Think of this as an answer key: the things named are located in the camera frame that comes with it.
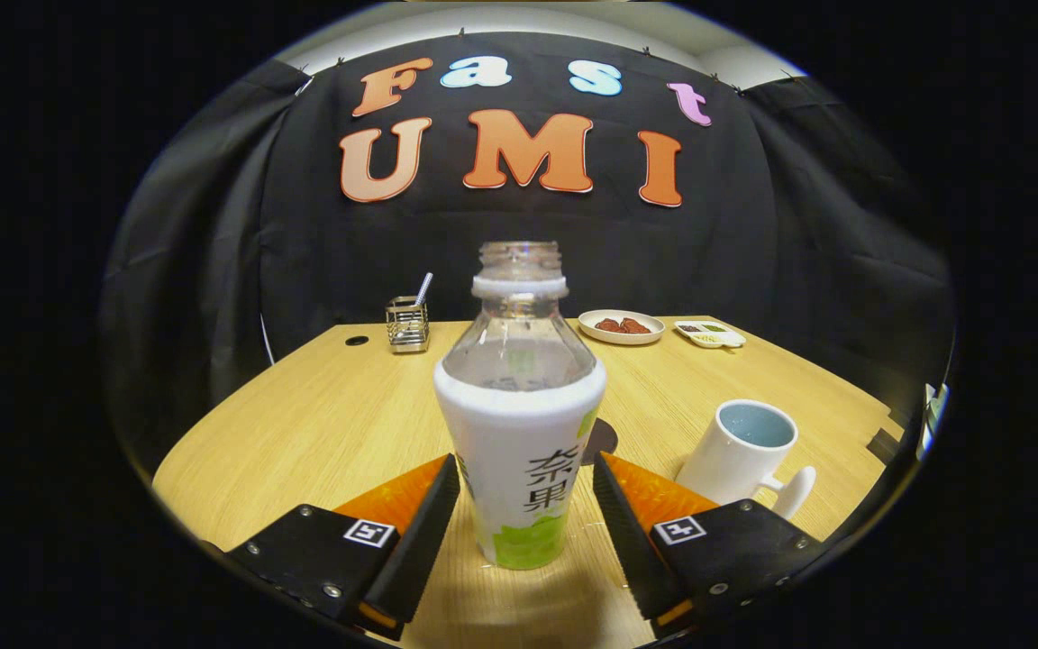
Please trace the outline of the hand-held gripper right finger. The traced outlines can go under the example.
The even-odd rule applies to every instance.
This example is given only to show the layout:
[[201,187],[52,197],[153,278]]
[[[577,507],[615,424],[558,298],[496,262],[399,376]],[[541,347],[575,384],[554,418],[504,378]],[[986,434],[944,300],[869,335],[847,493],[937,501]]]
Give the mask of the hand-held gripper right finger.
[[722,628],[823,555],[823,543],[753,498],[716,504],[610,452],[596,457],[592,490],[658,638]]

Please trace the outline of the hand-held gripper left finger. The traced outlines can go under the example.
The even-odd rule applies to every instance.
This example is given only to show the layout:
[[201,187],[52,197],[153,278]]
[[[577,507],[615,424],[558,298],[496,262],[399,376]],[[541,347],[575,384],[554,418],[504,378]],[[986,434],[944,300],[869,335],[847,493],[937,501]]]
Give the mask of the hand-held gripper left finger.
[[445,453],[333,509],[297,505],[227,558],[333,623],[399,640],[459,493],[458,462]]

